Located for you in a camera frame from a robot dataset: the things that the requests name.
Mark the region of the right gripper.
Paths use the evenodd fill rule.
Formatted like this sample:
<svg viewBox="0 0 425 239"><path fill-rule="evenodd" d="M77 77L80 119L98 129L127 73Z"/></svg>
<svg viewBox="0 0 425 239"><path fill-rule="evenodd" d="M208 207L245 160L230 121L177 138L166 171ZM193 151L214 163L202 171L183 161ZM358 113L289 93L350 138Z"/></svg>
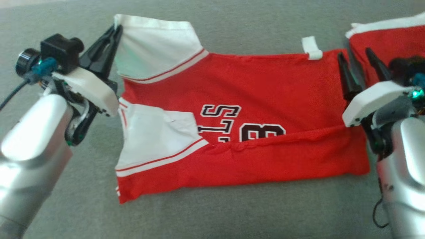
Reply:
<svg viewBox="0 0 425 239"><path fill-rule="evenodd" d="M371 48L365 49L367 66L365 83L375 84L365 90L353 76L343 52L337 55L342 95L347 101L342 114L345 127L360 126L366 134L370 149L384 159L395 149L391 138L393 127L407 119L417 118L414 105L416 86L401 86Z"/></svg>

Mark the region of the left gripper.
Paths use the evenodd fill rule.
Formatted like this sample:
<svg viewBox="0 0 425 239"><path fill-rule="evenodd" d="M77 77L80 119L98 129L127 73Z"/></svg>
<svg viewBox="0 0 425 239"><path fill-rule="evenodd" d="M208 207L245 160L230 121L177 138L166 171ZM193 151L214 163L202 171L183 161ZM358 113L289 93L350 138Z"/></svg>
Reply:
<svg viewBox="0 0 425 239"><path fill-rule="evenodd" d="M112 25L79 58L79 66L89 67L91 72L76 68L65 75L52 74L56 92L65 98L72 113L65 130L68 145L77 146L85 139L97 114L108 117L118 114L116 90L103 80L109 77L122 33L121 25Z"/></svg>

